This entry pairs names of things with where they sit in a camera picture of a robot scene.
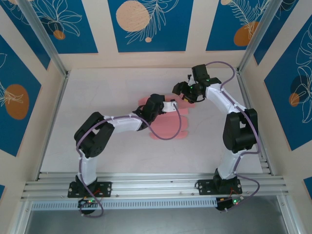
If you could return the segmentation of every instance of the black mounting bracket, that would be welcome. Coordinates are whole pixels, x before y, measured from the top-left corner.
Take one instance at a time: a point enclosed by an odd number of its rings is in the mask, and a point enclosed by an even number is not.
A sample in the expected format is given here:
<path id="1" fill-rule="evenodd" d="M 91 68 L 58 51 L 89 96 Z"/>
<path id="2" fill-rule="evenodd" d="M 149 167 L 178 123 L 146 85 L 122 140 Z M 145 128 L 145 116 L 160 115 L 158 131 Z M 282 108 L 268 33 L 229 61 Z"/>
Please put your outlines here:
<path id="1" fill-rule="evenodd" d="M 242 194 L 242 186 L 237 177 L 232 179 L 221 179 L 217 169 L 213 179 L 200 179 L 195 184 L 199 195 L 230 195 L 232 191 Z"/>
<path id="2" fill-rule="evenodd" d="M 95 197 L 100 198 L 111 197 L 112 182 L 98 182 L 98 180 L 95 180 L 92 184 L 88 185 L 88 188 L 94 194 Z M 84 188 L 78 176 L 76 176 L 76 181 L 73 181 L 69 184 L 67 197 L 68 198 L 90 197 L 90 194 Z"/>

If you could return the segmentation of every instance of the robotic arm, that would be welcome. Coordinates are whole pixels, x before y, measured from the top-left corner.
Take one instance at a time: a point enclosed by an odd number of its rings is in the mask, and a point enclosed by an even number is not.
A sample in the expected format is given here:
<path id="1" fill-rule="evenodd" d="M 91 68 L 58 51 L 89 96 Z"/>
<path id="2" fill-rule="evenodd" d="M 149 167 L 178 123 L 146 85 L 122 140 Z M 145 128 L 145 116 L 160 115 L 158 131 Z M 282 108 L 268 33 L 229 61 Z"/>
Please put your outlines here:
<path id="1" fill-rule="evenodd" d="M 242 190 L 236 176 L 236 169 L 242 154 L 256 144 L 256 139 L 251 126 L 239 109 L 243 110 L 250 118 L 258 133 L 257 112 L 254 109 L 246 109 L 232 98 L 221 87 L 221 81 L 218 78 L 210 78 L 205 64 L 193 67 L 192 72 L 193 76 L 188 75 L 188 82 L 184 81 L 174 86 L 173 93 L 183 94 L 182 99 L 189 103 L 201 102 L 207 98 L 226 115 L 223 131 L 225 154 L 220 166 L 215 171 L 213 181 L 202 184 L 205 186 L 202 194 L 230 194 L 231 189 L 235 189 L 241 194 Z M 199 96 L 203 96 L 200 101 L 197 100 Z"/>
<path id="2" fill-rule="evenodd" d="M 240 181 L 235 171 L 242 153 L 251 149 L 256 143 L 256 139 L 251 126 L 238 108 L 243 110 L 249 117 L 256 131 L 258 131 L 257 113 L 254 109 L 246 109 L 235 101 L 221 87 L 221 81 L 218 78 L 210 78 L 204 64 L 193 67 L 192 72 L 193 76 L 188 75 L 188 82 L 181 82 L 174 86 L 173 93 L 182 94 L 182 99 L 190 103 L 200 102 L 207 98 L 226 115 L 223 131 L 223 142 L 226 147 L 225 155 L 215 171 L 213 180 L 201 182 L 202 187 L 205 187 L 205 189 L 200 190 L 200 194 L 224 195 L 230 194 L 232 189 L 241 194 Z M 203 97 L 200 101 L 197 100 L 199 96 Z M 125 131 L 141 131 L 148 127 L 147 124 L 140 119 L 130 118 L 131 116 L 140 117 L 148 124 L 151 124 L 158 115 L 176 111 L 176 106 L 175 100 L 165 102 L 164 96 L 152 94 L 144 106 L 139 106 L 125 118 L 114 119 L 114 117 L 102 116 L 99 112 L 93 113 L 75 133 L 76 144 L 94 125 L 104 119 L 111 118 L 111 120 L 96 127 L 95 131 L 88 134 L 79 146 L 83 165 L 81 175 L 90 191 L 94 192 L 97 188 L 97 156 L 104 150 L 112 134 Z M 79 176 L 76 176 L 76 182 L 72 183 L 75 183 L 73 188 L 76 192 L 69 193 L 68 197 L 84 197 L 87 194 Z"/>

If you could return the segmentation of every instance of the white table surface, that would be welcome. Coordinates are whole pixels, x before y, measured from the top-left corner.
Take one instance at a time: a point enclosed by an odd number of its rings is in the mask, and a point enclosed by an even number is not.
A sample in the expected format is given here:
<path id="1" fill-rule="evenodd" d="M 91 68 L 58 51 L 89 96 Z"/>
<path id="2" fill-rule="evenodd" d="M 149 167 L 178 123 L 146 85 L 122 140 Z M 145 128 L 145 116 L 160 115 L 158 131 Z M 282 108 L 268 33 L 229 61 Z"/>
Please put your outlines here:
<path id="1" fill-rule="evenodd" d="M 41 167 L 42 172 L 77 172 L 74 134 L 93 112 L 119 116 L 137 108 L 137 101 L 152 93 L 171 94 L 186 81 L 190 68 L 74 69 L 63 96 Z M 222 82 L 231 76 L 227 68 L 208 69 Z M 226 90 L 243 104 L 236 79 Z M 189 108 L 185 139 L 154 140 L 149 130 L 112 135 L 98 156 L 97 172 L 111 173 L 214 173 L 224 152 L 225 115 L 208 100 Z M 262 173 L 258 156 L 245 156 L 241 173 Z"/>

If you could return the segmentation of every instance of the pink cloth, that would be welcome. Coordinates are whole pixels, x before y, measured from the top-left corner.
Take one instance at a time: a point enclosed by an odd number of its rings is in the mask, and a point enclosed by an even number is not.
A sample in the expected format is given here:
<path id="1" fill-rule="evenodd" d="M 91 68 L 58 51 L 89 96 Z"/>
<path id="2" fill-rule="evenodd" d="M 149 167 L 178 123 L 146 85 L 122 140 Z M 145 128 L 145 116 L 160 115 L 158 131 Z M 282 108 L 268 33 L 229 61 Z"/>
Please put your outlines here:
<path id="1" fill-rule="evenodd" d="M 144 97 L 138 101 L 138 105 L 144 105 L 149 97 Z M 175 139 L 183 139 L 187 137 L 188 131 L 185 131 L 188 128 L 188 119 L 183 116 L 189 113 L 188 108 L 194 108 L 195 104 L 190 104 L 184 100 L 182 100 L 177 95 L 167 95 L 165 96 L 166 101 L 170 101 L 175 99 L 178 105 L 178 109 L 182 120 L 181 131 L 175 137 Z M 170 138 L 172 137 L 177 130 L 179 129 L 179 117 L 176 112 L 169 112 L 163 115 L 157 116 L 155 121 L 151 124 L 152 129 L 163 138 Z M 158 139 L 153 133 L 150 133 L 150 137 L 152 139 Z"/>

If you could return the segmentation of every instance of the black cable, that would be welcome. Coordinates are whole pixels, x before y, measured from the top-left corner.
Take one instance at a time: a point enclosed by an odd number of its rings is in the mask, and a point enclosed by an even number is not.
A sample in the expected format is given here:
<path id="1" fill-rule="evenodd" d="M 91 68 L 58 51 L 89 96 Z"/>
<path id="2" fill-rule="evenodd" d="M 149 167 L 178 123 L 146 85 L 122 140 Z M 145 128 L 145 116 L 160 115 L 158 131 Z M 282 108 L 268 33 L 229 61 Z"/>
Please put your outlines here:
<path id="1" fill-rule="evenodd" d="M 140 106 L 138 106 L 138 108 L 137 108 L 136 110 L 137 110 L 137 111 L 138 111 L 138 110 L 141 110 L 141 108 L 142 108 L 143 106 L 145 106 L 145 105 L 140 105 Z"/>
<path id="2" fill-rule="evenodd" d="M 196 102 L 202 102 L 202 101 L 204 101 L 204 100 L 205 100 L 205 98 L 203 98 L 202 100 L 199 100 L 199 101 L 195 101 L 195 103 L 196 103 Z"/>

